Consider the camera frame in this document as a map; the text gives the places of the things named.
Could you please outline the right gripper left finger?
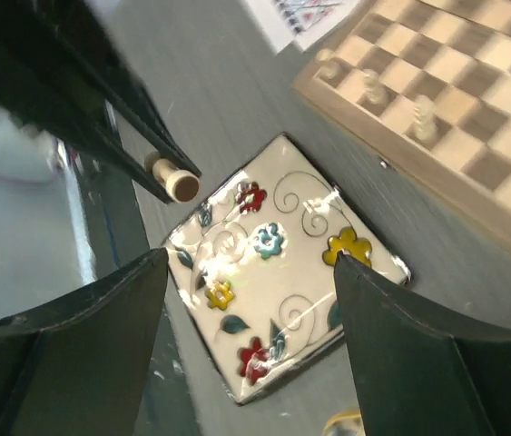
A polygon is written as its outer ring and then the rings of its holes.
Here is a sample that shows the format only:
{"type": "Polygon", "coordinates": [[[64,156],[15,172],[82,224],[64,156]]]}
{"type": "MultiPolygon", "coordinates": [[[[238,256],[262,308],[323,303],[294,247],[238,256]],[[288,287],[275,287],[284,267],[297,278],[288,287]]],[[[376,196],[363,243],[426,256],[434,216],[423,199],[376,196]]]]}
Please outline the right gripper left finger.
{"type": "Polygon", "coordinates": [[[152,249],[0,320],[0,435],[130,435],[168,278],[152,249]]]}

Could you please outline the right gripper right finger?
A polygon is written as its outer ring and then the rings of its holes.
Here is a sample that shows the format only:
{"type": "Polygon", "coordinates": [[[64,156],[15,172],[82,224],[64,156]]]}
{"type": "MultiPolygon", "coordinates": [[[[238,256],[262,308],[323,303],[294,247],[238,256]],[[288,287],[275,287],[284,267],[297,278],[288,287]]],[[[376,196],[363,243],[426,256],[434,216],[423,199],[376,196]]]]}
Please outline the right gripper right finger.
{"type": "Polygon", "coordinates": [[[511,435],[511,329],[339,254],[334,282],[369,435],[511,435]]]}

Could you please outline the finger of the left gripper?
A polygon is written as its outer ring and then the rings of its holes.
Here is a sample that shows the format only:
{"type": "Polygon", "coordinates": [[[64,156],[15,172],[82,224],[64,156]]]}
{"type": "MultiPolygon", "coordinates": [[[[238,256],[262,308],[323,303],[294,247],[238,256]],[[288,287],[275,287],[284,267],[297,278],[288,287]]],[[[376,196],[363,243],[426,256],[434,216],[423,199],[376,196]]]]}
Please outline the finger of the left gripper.
{"type": "Polygon", "coordinates": [[[0,78],[0,105],[77,151],[122,171],[161,202],[172,201],[165,188],[105,128],[34,74],[13,70],[0,78]]]}
{"type": "Polygon", "coordinates": [[[174,141],[142,80],[85,1],[0,1],[0,78],[34,74],[105,128],[111,105],[161,157],[200,175],[174,141]]]}

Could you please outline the light pawn piece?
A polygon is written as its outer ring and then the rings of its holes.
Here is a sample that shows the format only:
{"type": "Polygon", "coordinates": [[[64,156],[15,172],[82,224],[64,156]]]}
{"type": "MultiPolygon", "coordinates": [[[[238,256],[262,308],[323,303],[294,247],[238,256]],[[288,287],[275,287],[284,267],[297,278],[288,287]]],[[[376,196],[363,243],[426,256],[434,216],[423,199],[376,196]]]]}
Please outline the light pawn piece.
{"type": "Polygon", "coordinates": [[[144,159],[144,166],[176,203],[188,203],[200,191],[201,183],[197,176],[178,168],[158,152],[149,153],[144,159]]]}

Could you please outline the light rook piece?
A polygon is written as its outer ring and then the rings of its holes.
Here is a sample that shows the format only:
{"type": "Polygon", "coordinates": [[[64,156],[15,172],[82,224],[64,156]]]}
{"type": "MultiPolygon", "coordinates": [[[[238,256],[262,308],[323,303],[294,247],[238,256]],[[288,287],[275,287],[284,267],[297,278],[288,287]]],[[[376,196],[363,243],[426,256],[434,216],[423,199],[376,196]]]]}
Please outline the light rook piece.
{"type": "Polygon", "coordinates": [[[340,71],[334,52],[328,48],[318,51],[315,57],[319,64],[318,76],[322,80],[334,79],[340,71]]]}

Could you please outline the light bishop piece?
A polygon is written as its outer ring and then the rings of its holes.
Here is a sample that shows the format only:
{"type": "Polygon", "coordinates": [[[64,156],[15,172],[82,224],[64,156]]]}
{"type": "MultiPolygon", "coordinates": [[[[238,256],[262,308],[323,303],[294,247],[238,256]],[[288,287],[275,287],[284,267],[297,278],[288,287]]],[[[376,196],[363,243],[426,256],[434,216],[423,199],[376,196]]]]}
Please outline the light bishop piece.
{"type": "Polygon", "coordinates": [[[374,105],[384,105],[388,102],[388,91],[385,85],[379,81],[379,76],[372,69],[363,72],[363,83],[366,99],[374,105]]]}

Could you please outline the light queen piece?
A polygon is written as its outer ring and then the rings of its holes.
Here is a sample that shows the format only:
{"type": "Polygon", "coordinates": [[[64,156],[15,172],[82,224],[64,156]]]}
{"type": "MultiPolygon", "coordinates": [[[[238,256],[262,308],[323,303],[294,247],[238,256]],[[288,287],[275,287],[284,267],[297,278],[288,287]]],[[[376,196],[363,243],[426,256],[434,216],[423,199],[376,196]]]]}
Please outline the light queen piece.
{"type": "Polygon", "coordinates": [[[431,143],[437,136],[435,105],[431,99],[419,94],[414,102],[413,133],[421,143],[431,143]]]}

